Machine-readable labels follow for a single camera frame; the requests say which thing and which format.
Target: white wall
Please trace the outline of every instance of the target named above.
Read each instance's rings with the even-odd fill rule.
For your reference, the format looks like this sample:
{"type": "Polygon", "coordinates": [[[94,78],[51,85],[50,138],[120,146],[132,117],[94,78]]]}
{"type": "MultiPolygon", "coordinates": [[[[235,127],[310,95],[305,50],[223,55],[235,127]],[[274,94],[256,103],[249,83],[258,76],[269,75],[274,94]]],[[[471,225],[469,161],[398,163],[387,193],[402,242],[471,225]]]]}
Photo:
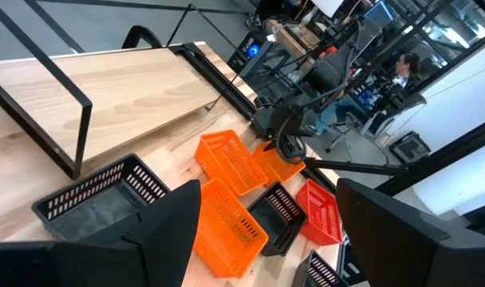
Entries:
{"type": "MultiPolygon", "coordinates": [[[[388,130],[390,142],[415,131],[434,152],[481,125],[485,122],[485,49],[423,94],[427,105],[402,115],[388,130]]],[[[485,147],[412,190],[436,215],[453,209],[463,214],[484,206],[485,147]]]]}
{"type": "Polygon", "coordinates": [[[432,152],[485,122],[485,49],[423,92],[427,105],[401,115],[390,142],[410,131],[432,152]]]}

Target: man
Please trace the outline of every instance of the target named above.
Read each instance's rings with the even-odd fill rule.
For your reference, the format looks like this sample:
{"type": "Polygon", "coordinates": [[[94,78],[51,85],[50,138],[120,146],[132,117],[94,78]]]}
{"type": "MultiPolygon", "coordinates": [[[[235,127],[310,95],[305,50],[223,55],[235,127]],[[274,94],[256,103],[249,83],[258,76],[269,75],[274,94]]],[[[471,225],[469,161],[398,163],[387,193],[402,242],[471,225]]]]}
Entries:
{"type": "MultiPolygon", "coordinates": [[[[393,85],[400,85],[402,88],[407,88],[408,84],[412,84],[412,78],[418,73],[420,67],[420,57],[415,53],[405,53],[400,56],[395,64],[395,76],[391,78],[383,88],[380,88],[376,93],[376,97],[382,97],[380,91],[388,89],[393,85]]],[[[340,99],[332,103],[327,109],[317,115],[316,129],[319,134],[327,131],[328,123],[332,116],[336,116],[337,122],[345,121],[347,112],[351,112],[358,118],[365,118],[365,114],[354,106],[353,101],[349,95],[340,95],[340,99]]],[[[385,107],[379,105],[374,106],[372,114],[382,110],[385,107]]]]}

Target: plastic basket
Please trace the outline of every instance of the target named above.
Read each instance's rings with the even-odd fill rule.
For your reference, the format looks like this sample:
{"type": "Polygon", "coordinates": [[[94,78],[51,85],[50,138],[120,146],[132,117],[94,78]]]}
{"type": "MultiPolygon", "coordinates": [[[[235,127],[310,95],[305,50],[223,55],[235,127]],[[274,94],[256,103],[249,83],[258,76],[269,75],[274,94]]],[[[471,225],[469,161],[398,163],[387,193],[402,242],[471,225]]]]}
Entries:
{"type": "Polygon", "coordinates": [[[306,221],[305,211],[280,183],[270,187],[248,211],[269,236],[264,256],[285,256],[306,221]]]}
{"type": "Polygon", "coordinates": [[[292,287],[349,287],[340,276],[322,259],[322,257],[312,250],[296,269],[296,275],[292,282],[292,287]]]}
{"type": "Polygon", "coordinates": [[[242,277],[268,239],[222,181],[212,179],[202,186],[194,248],[215,276],[242,277]]]}
{"type": "Polygon", "coordinates": [[[78,242],[168,192],[138,156],[131,154],[39,199],[32,209],[53,237],[78,242]]]}
{"type": "Polygon", "coordinates": [[[266,174],[232,130],[202,135],[195,158],[209,178],[219,178],[237,196],[267,182],[266,174]]]}
{"type": "Polygon", "coordinates": [[[308,215],[308,222],[301,229],[303,235],[320,246],[342,242],[340,215],[334,195],[307,179],[296,199],[308,215]]]}
{"type": "Polygon", "coordinates": [[[257,161],[258,165],[266,173],[267,178],[269,179],[266,183],[266,187],[269,187],[276,181],[284,183],[305,168],[305,163],[303,162],[299,164],[287,163],[280,157],[275,148],[270,149],[269,151],[264,151],[264,148],[267,147],[268,144],[270,144],[270,141],[258,145],[253,153],[253,158],[257,161]]]}

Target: red basket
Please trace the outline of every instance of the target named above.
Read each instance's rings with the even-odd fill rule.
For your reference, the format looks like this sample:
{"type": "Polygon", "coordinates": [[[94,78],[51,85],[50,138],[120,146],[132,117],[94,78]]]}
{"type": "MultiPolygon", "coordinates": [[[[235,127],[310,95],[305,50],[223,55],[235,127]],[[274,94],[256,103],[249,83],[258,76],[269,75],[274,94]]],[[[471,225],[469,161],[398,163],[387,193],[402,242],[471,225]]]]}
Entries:
{"type": "Polygon", "coordinates": [[[296,199],[308,215],[308,221],[301,229],[303,235],[320,246],[342,242],[340,215],[334,195],[312,179],[307,179],[296,199]]]}

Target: blue light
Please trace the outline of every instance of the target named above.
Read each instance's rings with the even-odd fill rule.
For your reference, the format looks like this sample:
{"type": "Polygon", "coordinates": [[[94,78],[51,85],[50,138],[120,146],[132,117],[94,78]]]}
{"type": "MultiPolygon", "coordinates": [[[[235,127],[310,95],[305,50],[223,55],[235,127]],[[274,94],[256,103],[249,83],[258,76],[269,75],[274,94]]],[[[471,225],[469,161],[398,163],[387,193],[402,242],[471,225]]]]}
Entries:
{"type": "Polygon", "coordinates": [[[248,51],[247,51],[248,57],[249,58],[255,57],[258,54],[258,51],[260,51],[259,45],[253,44],[253,45],[249,46],[248,51]]]}

